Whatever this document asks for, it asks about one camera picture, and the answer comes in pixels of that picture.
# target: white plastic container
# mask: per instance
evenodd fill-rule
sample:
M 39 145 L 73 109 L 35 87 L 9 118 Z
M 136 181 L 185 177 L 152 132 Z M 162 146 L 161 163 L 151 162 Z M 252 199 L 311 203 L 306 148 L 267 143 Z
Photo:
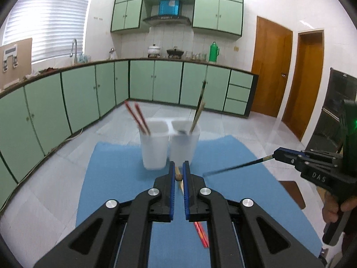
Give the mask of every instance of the white plastic container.
M 162 169 L 167 161 L 168 125 L 164 120 L 148 120 L 147 125 L 151 131 L 150 136 L 139 131 L 144 167 L 148 170 Z
M 197 124 L 192 134 L 190 134 L 192 121 L 172 120 L 171 123 L 175 133 L 170 136 L 170 161 L 175 162 L 176 166 L 182 166 L 186 160 L 191 163 L 201 128 Z

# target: window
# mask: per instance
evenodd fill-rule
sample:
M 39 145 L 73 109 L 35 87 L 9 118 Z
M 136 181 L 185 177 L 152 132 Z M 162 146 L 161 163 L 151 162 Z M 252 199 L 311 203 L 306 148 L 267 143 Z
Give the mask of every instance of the window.
M 32 62 L 83 49 L 89 0 L 18 0 L 5 27 L 2 44 L 32 37 Z

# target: silver screw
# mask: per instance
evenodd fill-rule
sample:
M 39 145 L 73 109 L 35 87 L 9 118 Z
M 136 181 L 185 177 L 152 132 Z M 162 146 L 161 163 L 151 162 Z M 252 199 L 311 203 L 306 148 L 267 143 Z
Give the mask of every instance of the silver screw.
M 105 206 L 109 209 L 116 207 L 118 202 L 115 199 L 110 199 L 105 203 Z
M 157 188 L 150 188 L 147 192 L 149 195 L 158 195 L 160 191 Z
M 243 201 L 242 201 L 242 204 L 245 206 L 245 207 L 251 207 L 254 205 L 254 201 L 251 200 L 250 198 L 245 198 Z
M 211 193 L 211 190 L 207 187 L 203 187 L 199 190 L 199 192 L 203 195 L 209 195 Z

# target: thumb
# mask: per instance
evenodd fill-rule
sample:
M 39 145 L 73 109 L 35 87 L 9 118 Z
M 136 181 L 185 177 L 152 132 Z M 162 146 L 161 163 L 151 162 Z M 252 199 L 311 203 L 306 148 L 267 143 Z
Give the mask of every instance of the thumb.
M 357 207 L 357 197 L 353 196 L 341 205 L 341 211 L 349 211 Z

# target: human hand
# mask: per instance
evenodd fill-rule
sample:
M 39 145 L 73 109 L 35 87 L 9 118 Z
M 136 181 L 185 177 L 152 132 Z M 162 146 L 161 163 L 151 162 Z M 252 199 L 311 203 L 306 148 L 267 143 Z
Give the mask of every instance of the human hand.
M 349 211 L 353 210 L 357 207 L 357 197 L 353 196 L 346 200 L 341 205 L 341 211 Z M 334 196 L 331 195 L 328 191 L 325 193 L 325 205 L 322 209 L 322 217 L 326 223 L 335 223 L 338 220 L 337 212 L 339 210 L 339 206 L 337 200 Z

